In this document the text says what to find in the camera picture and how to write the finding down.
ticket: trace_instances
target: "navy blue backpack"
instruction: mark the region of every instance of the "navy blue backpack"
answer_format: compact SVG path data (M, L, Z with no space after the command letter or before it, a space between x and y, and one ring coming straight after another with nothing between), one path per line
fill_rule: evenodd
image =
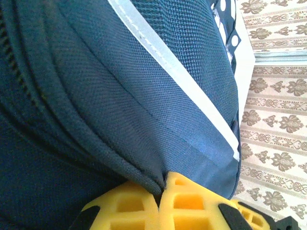
M0 229L67 230L168 171L232 197L237 86L210 4L0 1Z

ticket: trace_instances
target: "yellow plastic part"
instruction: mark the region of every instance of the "yellow plastic part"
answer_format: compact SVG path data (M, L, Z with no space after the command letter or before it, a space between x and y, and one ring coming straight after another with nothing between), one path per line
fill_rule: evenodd
M152 194L126 182L87 204L100 206L90 230L230 230L218 205L238 209L254 230L269 230L265 219L238 201L227 200L177 172L169 172L158 208Z
M253 228L253 230L270 230L268 222L263 218L262 215L240 205L238 200L231 201L236 204L240 213L249 223L249 225Z

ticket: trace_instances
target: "patterned wallpaper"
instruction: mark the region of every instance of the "patterned wallpaper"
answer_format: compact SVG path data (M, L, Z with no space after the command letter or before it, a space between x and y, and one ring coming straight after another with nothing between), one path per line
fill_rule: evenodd
M254 52L307 49L307 0L237 0Z
M307 229L307 66L255 66L235 198Z

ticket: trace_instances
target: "floral wall pattern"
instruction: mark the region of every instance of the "floral wall pattern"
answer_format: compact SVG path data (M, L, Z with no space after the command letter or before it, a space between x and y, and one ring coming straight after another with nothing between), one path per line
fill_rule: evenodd
M255 52L307 49L307 0L237 0Z
M255 66L235 199L307 229L307 66Z

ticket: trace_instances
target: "reflective strip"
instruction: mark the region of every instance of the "reflective strip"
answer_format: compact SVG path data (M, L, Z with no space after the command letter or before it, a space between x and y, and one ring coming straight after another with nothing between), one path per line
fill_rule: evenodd
M237 150L239 142L234 133L214 104L159 35L146 22L130 0L108 0L108 2L133 36L223 135L234 151L234 158L239 161L239 152Z

